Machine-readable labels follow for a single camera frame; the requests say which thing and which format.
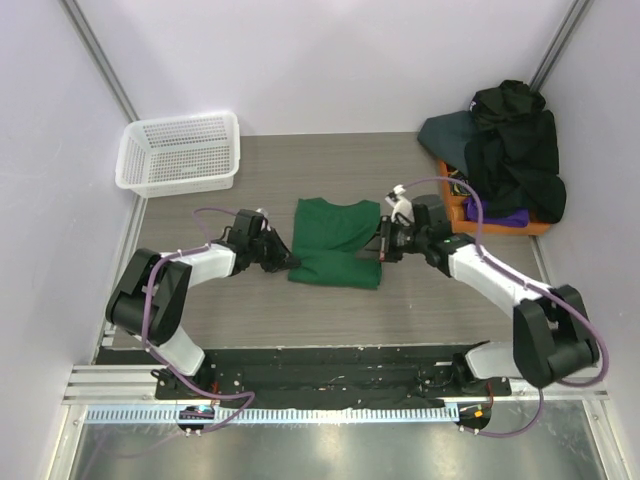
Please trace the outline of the green t shirt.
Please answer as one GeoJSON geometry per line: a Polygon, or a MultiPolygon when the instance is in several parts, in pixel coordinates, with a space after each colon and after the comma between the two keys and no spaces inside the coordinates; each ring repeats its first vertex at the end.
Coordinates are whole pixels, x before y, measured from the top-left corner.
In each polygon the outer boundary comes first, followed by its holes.
{"type": "Polygon", "coordinates": [[[294,215],[292,252],[300,266],[288,280],[323,287],[375,290],[382,278],[376,259],[357,253],[374,237],[380,205],[362,200],[336,205],[323,198],[300,199],[294,215]]]}

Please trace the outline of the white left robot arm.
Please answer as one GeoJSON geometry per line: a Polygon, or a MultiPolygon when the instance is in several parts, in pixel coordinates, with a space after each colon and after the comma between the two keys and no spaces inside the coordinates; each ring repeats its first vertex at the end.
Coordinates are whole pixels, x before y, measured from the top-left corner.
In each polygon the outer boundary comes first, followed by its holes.
{"type": "Polygon", "coordinates": [[[242,209],[218,238],[191,250],[136,250],[106,306],[106,320],[138,338],[143,347],[175,369],[190,398],[205,397],[213,367],[181,326],[190,288],[230,278],[257,264],[267,273],[293,270],[301,262],[260,210],[242,209]]]}

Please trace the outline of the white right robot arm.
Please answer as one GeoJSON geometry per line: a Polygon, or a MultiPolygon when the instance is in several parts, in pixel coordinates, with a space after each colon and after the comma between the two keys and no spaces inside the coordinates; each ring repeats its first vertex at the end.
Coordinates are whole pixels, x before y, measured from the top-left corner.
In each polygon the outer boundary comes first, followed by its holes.
{"type": "Polygon", "coordinates": [[[419,254],[512,321],[511,341],[481,342],[455,360],[451,380],[457,391],[475,394],[497,377],[521,378],[543,389],[601,363],[601,350],[575,288],[553,288],[524,276],[479,246],[476,238],[454,232],[437,195],[409,200],[390,193],[386,201],[392,211],[381,217],[359,257],[396,263],[419,254]]]}

